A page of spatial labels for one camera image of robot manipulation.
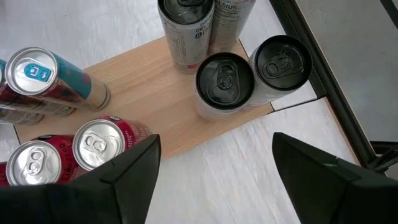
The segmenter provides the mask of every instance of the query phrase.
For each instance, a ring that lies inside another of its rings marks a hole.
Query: can
[[[21,95],[91,111],[103,109],[111,97],[104,83],[39,47],[16,52],[6,65],[6,80]]]
[[[79,171],[72,142],[73,135],[44,135],[21,144],[7,163],[10,185],[69,183]]]
[[[149,128],[116,116],[100,116],[84,124],[73,140],[79,165],[93,170],[150,135]]]
[[[157,6],[176,69],[195,73],[206,59],[214,0],[158,0]]]
[[[10,124],[33,125],[42,120],[44,115],[0,108],[0,121]]]
[[[0,60],[0,108],[57,116],[67,116],[75,110],[71,106],[38,100],[16,93],[8,86],[4,77],[5,67],[6,62]]]
[[[198,113],[206,119],[221,118],[249,101],[254,89],[253,71],[236,54],[214,54],[200,65],[195,89]]]
[[[6,175],[7,162],[0,162],[0,187],[9,186]]]
[[[229,52],[236,44],[256,0],[215,0],[209,54]]]
[[[264,41],[250,56],[256,84],[250,106],[261,106],[300,88],[312,71],[310,52],[287,35]]]

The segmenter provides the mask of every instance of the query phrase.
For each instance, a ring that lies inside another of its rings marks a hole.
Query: wooden tray
[[[238,42],[234,53],[247,58]],[[272,111],[271,105],[240,111],[220,121],[207,121],[195,111],[194,75],[174,69],[163,37],[86,71],[111,90],[109,105],[99,112],[76,110],[59,118],[46,116],[33,126],[16,126],[21,143],[43,134],[73,134],[101,114],[140,121],[160,134],[162,157],[168,158]]]

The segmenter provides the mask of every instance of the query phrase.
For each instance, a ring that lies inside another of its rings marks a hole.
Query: silver can lid
[[[93,170],[124,151],[122,131],[114,123],[97,119],[84,124],[73,139],[73,155],[86,170]]]
[[[61,175],[58,151],[44,141],[20,145],[7,163],[6,174],[11,186],[55,183]]]
[[[17,93],[38,95],[50,88],[57,77],[58,64],[51,52],[28,47],[16,52],[6,65],[6,80]]]

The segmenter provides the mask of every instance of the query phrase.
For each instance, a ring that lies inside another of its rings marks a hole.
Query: black can
[[[254,75],[245,59],[218,53],[206,59],[195,77],[197,111],[216,119],[242,109],[254,89]]]
[[[261,106],[300,88],[312,71],[310,52],[299,40],[287,35],[264,41],[251,55],[256,84],[250,106]]]
[[[175,68],[195,73],[206,59],[214,0],[158,0],[157,5]]]

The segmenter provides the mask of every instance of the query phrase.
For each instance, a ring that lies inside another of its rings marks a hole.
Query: standing can
[[[256,0],[215,0],[209,53],[229,52],[236,44]]]
[[[0,121],[9,124],[33,125],[42,120],[44,115],[0,108]]]
[[[104,83],[39,47],[16,52],[6,65],[6,80],[21,95],[91,111],[103,109],[111,97]]]
[[[198,113],[207,119],[221,118],[249,101],[254,89],[253,71],[240,56],[218,53],[200,65],[195,89]]]
[[[195,73],[206,59],[214,0],[158,0],[157,5],[176,69]]]
[[[4,77],[5,67],[6,62],[0,60],[0,108],[57,116],[66,116],[75,110],[67,105],[38,100],[16,93],[8,86]]]
[[[308,49],[287,35],[264,41],[249,63],[256,79],[250,106],[261,106],[294,92],[304,85],[312,71]]]
[[[75,134],[73,155],[90,171],[150,136],[149,128],[116,116],[100,116],[84,124]]]
[[[7,162],[0,162],[0,187],[9,186],[6,175]]]
[[[10,185],[69,183],[79,170],[72,142],[73,135],[45,135],[21,144],[7,163]]]

